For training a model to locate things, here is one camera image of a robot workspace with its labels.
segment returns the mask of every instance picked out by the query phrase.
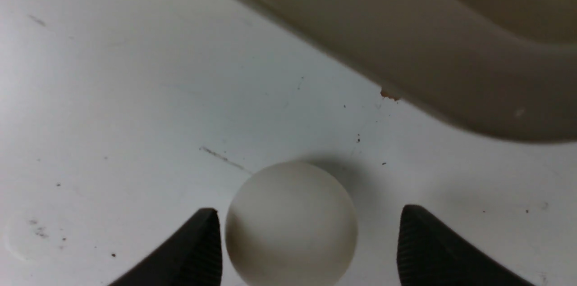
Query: white table surface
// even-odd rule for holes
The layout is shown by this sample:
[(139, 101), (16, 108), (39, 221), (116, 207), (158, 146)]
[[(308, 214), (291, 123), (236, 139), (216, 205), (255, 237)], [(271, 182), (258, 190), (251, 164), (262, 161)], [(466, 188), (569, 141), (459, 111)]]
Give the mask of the white table surface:
[[(341, 286), (399, 284), (407, 203), (537, 285), (577, 284), (575, 145), (473, 136), (379, 92), (235, 0), (0, 0), (0, 286), (106, 285), (292, 159), (357, 207)], [(228, 259), (222, 284), (243, 285)]]

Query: white ball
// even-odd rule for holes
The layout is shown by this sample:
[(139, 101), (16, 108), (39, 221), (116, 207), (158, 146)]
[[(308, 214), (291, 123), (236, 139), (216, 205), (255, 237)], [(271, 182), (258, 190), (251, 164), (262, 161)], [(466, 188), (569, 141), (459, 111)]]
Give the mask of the white ball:
[(353, 259), (358, 223), (346, 190), (301, 162), (255, 173), (229, 208), (225, 238), (249, 286), (333, 286)]

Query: stain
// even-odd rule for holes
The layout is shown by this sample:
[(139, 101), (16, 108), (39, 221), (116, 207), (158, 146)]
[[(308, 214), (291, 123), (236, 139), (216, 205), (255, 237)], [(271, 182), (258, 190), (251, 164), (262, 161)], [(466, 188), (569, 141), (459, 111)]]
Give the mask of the stain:
[(39, 227), (34, 231), (34, 234), (41, 237), (42, 239), (48, 239), (49, 235), (46, 234), (45, 227)]
[(305, 81), (305, 77), (301, 77), (301, 81), (298, 83), (297, 90), (301, 89), (302, 82)]
[(241, 165), (238, 164), (238, 163), (234, 163), (234, 162), (230, 161), (227, 157), (224, 157), (223, 155), (220, 155), (220, 154), (214, 152), (213, 150), (210, 150), (209, 148), (207, 148), (207, 147), (205, 147), (205, 146), (201, 147), (199, 150), (200, 150), (200, 151), (205, 151), (206, 153), (214, 156), (215, 158), (220, 159), (221, 161), (223, 161), (223, 162), (225, 162), (225, 163), (228, 163), (229, 165), (232, 165), (233, 167), (237, 167), (238, 169), (241, 169), (241, 170), (243, 170), (244, 172), (249, 173), (249, 174), (252, 175), (252, 172), (251, 172), (251, 171), (248, 171), (245, 167), (241, 166)]
[(38, 25), (41, 25), (42, 27), (46, 27), (46, 23), (45, 23), (42, 19), (39, 19), (38, 17), (33, 16), (33, 15), (28, 15), (28, 17), (29, 17), (32, 21), (34, 21), (35, 23), (37, 23)]
[(523, 115), (525, 115), (525, 108), (519, 107), (515, 110), (515, 118), (521, 118)]

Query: dirt speck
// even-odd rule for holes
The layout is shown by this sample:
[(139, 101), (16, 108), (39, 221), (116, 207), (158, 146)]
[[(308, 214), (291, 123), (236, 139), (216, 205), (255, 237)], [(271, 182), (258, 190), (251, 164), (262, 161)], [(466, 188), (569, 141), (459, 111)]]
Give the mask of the dirt speck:
[(41, 237), (42, 239), (48, 239), (49, 235), (47, 235), (45, 231), (46, 231), (45, 227), (39, 227), (35, 230), (34, 234)]
[(42, 20), (39, 19), (38, 17), (34, 16), (34, 15), (28, 15), (28, 17), (34, 21), (35, 23), (37, 23), (38, 25), (41, 25), (42, 27), (46, 27), (46, 23)]

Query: beige plastic housing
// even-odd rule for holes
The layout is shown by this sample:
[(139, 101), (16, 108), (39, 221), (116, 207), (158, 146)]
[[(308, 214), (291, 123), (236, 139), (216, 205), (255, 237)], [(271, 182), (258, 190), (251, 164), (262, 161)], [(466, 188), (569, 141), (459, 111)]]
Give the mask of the beige plastic housing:
[(577, 0), (244, 0), (452, 124), (577, 138)]

